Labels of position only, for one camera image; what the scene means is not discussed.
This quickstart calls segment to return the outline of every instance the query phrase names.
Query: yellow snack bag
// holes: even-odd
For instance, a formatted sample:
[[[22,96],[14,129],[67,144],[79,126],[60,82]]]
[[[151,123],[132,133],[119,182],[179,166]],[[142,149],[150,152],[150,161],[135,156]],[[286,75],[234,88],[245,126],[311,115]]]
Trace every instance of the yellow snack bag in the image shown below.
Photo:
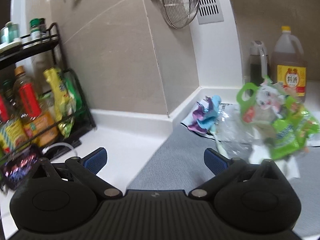
[[[59,70],[50,68],[43,72],[46,81],[50,84],[54,96],[55,120],[60,121],[63,117],[72,114],[75,111],[75,103],[70,98],[67,88],[58,75]],[[58,125],[61,134],[68,138],[74,123],[74,118]]]

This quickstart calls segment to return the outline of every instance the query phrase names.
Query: white countertop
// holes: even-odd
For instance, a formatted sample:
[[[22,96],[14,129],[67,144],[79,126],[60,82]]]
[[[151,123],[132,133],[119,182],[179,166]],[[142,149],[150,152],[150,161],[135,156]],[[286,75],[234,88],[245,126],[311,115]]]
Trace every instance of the white countertop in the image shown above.
[[[82,145],[77,147],[76,151],[79,157],[85,157],[97,148],[104,147],[108,153],[108,161],[97,175],[125,193],[129,182],[169,135],[170,133],[167,136],[148,137],[98,127],[97,131],[90,131],[81,138]],[[53,162],[62,163],[72,156],[70,152]],[[13,193],[9,191],[7,196],[0,193],[2,225],[6,239],[17,231],[9,211]]]

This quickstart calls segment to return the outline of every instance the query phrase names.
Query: seasoning packet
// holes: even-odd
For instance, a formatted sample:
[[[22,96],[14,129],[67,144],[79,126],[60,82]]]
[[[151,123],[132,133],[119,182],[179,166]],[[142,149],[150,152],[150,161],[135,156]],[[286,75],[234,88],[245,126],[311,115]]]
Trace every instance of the seasoning packet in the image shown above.
[[[293,125],[297,141],[300,147],[304,147],[307,139],[320,132],[318,121],[297,99],[289,96],[285,103],[288,111],[288,119]]]
[[[19,118],[10,119],[0,128],[0,146],[5,154],[13,151],[16,147],[28,140],[23,125]]]
[[[76,110],[76,102],[69,96],[68,90],[62,82],[62,78],[60,78],[59,74],[60,70],[56,68],[44,71],[44,77],[50,84],[54,96],[56,122],[60,121],[63,117],[72,114]],[[70,118],[66,122],[58,124],[59,130],[65,138],[69,137],[73,124],[74,117]]]
[[[276,132],[276,138],[271,141],[272,159],[281,159],[300,149],[293,125],[288,120],[277,119],[272,126]]]
[[[48,110],[44,111],[38,118],[34,119],[23,126],[26,134],[29,138],[37,135],[48,126],[54,124],[54,120]],[[51,128],[49,131],[37,136],[33,143],[37,144],[39,147],[45,147],[48,144],[52,144],[58,137],[59,133],[56,127]]]

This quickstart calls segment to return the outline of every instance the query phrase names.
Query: beige wall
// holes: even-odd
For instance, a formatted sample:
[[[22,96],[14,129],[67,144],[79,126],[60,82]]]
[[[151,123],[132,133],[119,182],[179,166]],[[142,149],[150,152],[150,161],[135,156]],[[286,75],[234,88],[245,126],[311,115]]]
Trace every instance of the beige wall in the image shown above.
[[[34,18],[45,18],[47,28],[52,23],[50,0],[26,0],[26,25],[29,29],[29,22]],[[39,83],[43,92],[50,89],[49,84],[45,81],[43,72],[53,67],[51,52],[45,52],[31,57],[33,69],[26,69],[29,75],[32,75]]]
[[[0,13],[0,30],[4,25],[10,21],[10,5],[11,0],[0,0],[1,13]],[[11,65],[5,69],[0,70],[0,84],[2,84],[6,79],[14,79],[13,70],[15,65]]]
[[[260,40],[269,55],[281,35],[291,26],[308,61],[307,78],[320,80],[320,0],[231,0],[240,38],[244,75],[249,71],[250,41]]]
[[[162,16],[161,0],[143,1],[170,113],[199,86],[190,27],[169,28]]]
[[[170,29],[151,0],[51,0],[51,11],[91,108],[167,114],[199,86],[190,29]]]

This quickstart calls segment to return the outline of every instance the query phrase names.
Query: plastic jug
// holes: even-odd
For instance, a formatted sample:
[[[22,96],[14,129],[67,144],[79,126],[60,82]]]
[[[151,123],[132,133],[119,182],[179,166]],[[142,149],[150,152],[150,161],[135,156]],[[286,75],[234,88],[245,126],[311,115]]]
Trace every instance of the plastic jug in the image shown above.
[[[267,48],[262,41],[252,41],[250,46],[250,82],[260,86],[270,75]]]
[[[282,35],[272,53],[271,78],[284,88],[296,90],[304,102],[306,95],[306,68],[303,48],[299,39],[291,34],[289,26],[282,26]]]

